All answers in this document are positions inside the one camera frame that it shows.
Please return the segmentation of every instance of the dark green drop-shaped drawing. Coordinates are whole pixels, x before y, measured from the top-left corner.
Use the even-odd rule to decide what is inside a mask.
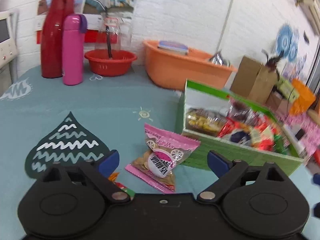
[[[80,125],[70,112],[56,129],[29,152],[25,171],[30,178],[38,179],[53,162],[70,166],[77,161],[97,161],[109,152],[109,148]]]

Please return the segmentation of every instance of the pink furry cloth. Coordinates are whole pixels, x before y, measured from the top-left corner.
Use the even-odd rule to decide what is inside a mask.
[[[320,144],[320,128],[316,125],[307,113],[299,115],[289,115],[285,117],[282,114],[276,113],[279,120],[285,124],[291,126],[295,124],[301,124],[301,128],[305,131],[305,135],[302,137],[301,142],[306,147],[308,156],[312,156],[315,150]]]

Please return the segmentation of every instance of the silver bolt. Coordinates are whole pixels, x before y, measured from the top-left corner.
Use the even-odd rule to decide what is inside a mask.
[[[112,198],[115,200],[125,200],[128,197],[128,194],[123,191],[118,191],[112,194]]]
[[[200,193],[200,198],[202,199],[211,200],[211,199],[214,199],[215,197],[216,197],[215,193],[211,191],[204,191]]]

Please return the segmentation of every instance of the orange bag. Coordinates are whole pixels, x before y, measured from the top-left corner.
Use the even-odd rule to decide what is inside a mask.
[[[316,96],[297,79],[293,79],[291,84],[299,92],[300,96],[295,100],[290,108],[289,114],[297,115],[307,111],[311,104],[316,100]]]

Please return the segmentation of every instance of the brown cardboard box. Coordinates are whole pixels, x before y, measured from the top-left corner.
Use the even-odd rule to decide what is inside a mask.
[[[269,106],[273,111],[283,115],[287,115],[292,104],[287,99],[281,97],[279,93],[271,92],[270,96],[266,101],[266,105]]]
[[[269,68],[262,63],[244,56],[230,90],[249,100],[265,104],[277,82],[276,72],[269,72]]]

